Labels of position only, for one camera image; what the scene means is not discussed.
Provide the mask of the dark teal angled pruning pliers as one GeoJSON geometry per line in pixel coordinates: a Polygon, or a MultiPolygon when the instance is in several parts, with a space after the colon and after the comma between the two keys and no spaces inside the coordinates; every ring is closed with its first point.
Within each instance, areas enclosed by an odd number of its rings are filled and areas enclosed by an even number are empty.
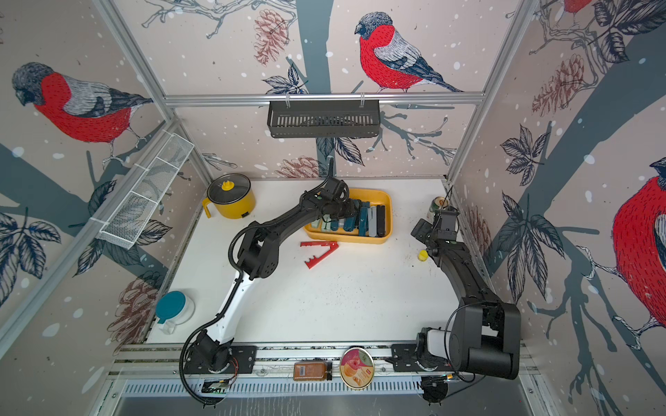
{"type": "Polygon", "coordinates": [[[357,229],[357,223],[358,223],[357,216],[345,218],[344,224],[343,224],[343,229],[346,232],[353,232],[355,229],[357,229]]]}

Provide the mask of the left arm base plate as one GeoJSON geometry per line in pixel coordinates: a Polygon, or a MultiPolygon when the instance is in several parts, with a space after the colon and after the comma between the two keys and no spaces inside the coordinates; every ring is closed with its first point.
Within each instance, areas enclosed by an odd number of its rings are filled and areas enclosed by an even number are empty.
{"type": "Polygon", "coordinates": [[[184,360],[184,374],[251,374],[258,348],[254,345],[231,345],[217,348],[190,346],[184,360]]]}

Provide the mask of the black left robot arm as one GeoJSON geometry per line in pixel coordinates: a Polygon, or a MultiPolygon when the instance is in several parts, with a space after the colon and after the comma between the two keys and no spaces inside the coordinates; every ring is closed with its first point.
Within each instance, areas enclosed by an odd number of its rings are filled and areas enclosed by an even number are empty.
{"type": "Polygon", "coordinates": [[[179,358],[179,376],[220,374],[232,365],[232,343],[253,284],[279,266],[281,244],[292,234],[324,217],[349,218],[357,212],[350,189],[333,177],[304,192],[298,204],[273,220],[254,221],[230,243],[227,257],[236,271],[232,288],[215,317],[186,339],[179,358]]]}

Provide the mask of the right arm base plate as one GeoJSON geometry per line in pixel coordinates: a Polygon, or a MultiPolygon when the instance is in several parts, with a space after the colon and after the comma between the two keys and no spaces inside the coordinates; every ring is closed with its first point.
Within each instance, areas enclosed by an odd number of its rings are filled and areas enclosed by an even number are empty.
{"type": "Polygon", "coordinates": [[[453,372],[454,369],[446,358],[430,355],[423,347],[416,343],[396,343],[391,347],[390,357],[387,359],[395,372],[453,372]]]}

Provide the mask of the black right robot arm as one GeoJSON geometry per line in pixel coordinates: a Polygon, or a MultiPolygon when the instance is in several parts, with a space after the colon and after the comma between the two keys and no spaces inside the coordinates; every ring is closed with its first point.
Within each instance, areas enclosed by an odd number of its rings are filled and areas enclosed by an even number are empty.
{"type": "Polygon", "coordinates": [[[459,299],[444,327],[418,334],[416,362],[428,371],[447,365],[457,372],[513,380],[520,369],[520,312],[491,291],[468,246],[455,240],[456,220],[455,213],[442,213],[433,223],[422,218],[411,232],[459,299]]]}

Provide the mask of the black pruning pliers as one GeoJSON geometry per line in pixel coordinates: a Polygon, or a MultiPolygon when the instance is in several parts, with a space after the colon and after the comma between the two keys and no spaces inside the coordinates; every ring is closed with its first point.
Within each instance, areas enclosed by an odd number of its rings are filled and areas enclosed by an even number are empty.
{"type": "Polygon", "coordinates": [[[376,236],[386,236],[386,206],[376,206],[376,236]]]}

